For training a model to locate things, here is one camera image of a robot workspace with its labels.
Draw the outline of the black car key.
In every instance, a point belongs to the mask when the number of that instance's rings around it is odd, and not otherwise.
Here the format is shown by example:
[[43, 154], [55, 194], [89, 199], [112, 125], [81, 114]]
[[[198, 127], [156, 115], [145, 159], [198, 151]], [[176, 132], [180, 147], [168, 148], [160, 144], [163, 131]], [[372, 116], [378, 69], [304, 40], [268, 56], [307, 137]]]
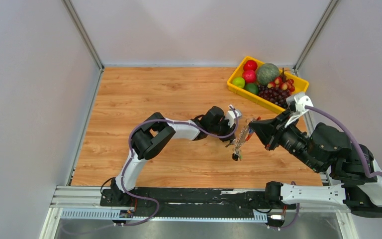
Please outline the black car key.
[[233, 150], [232, 159], [234, 161], [241, 161], [242, 160], [242, 155], [241, 155], [241, 150], [240, 149], [234, 149]]

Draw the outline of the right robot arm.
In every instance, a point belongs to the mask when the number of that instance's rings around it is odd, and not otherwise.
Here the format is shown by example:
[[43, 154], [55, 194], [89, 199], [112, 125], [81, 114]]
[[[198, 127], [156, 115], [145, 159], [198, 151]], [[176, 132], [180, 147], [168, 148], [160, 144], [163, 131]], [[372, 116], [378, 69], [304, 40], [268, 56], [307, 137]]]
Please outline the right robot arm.
[[312, 134], [300, 131], [295, 123], [287, 123], [290, 115], [284, 111], [273, 119], [255, 120], [249, 128], [265, 149], [283, 147], [315, 173], [328, 172], [339, 184], [317, 187], [272, 181], [266, 184], [266, 205], [323, 204], [347, 207], [359, 217], [382, 218], [382, 178], [366, 176], [350, 138], [324, 123], [319, 123]]

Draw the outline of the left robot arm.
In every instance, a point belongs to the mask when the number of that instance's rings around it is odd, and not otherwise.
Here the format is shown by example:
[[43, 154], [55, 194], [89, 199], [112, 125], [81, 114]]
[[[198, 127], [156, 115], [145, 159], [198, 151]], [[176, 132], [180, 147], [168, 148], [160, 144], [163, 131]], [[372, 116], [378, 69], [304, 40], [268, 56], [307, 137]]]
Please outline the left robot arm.
[[120, 172], [112, 179], [109, 198], [120, 206], [127, 206], [132, 200], [136, 181], [147, 161], [155, 158], [172, 139], [198, 141], [212, 136], [222, 142], [233, 141], [242, 113], [229, 106], [224, 112], [213, 106], [206, 114], [182, 121], [153, 113], [134, 128], [128, 138], [129, 155]]

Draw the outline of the clear keyring with red tag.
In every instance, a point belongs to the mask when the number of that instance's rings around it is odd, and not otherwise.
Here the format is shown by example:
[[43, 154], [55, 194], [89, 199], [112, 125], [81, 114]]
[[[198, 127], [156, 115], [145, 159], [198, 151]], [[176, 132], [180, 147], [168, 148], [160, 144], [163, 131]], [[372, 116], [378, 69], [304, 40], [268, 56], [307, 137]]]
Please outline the clear keyring with red tag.
[[240, 133], [238, 134], [236, 139], [232, 141], [233, 150], [234, 149], [240, 149], [241, 150], [241, 147], [251, 138], [251, 136], [254, 133], [254, 131], [249, 127], [249, 123], [253, 122], [253, 121], [260, 120], [260, 119], [261, 119], [261, 117], [250, 118], [250, 119], [245, 120], [246, 124], [244, 125], [244, 127], [242, 128], [242, 130], [240, 131]]

